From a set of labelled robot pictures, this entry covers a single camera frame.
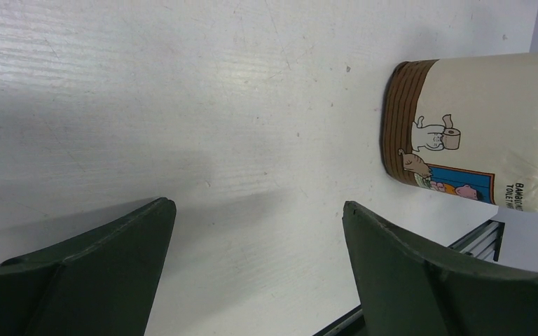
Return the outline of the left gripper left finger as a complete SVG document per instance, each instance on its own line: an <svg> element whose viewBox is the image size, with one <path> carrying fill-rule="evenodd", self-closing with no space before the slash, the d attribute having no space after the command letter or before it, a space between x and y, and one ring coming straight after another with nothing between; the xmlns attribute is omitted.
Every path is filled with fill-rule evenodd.
<svg viewBox="0 0 538 336"><path fill-rule="evenodd" d="M177 214L158 198L0 264L0 335L143 335Z"/></svg>

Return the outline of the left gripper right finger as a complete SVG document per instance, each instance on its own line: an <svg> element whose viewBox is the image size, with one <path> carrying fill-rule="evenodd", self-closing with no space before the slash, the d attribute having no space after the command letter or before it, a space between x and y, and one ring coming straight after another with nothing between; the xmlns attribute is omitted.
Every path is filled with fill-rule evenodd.
<svg viewBox="0 0 538 336"><path fill-rule="evenodd" d="M353 201L343 229L368 335L538 335L538 272L459 253Z"/></svg>

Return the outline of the beige brown paper roll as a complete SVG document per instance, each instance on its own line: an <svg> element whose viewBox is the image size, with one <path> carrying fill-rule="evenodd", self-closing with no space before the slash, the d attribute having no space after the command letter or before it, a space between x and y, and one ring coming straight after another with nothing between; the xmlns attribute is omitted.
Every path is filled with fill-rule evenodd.
<svg viewBox="0 0 538 336"><path fill-rule="evenodd" d="M398 64L380 153L400 183L538 212L538 53Z"/></svg>

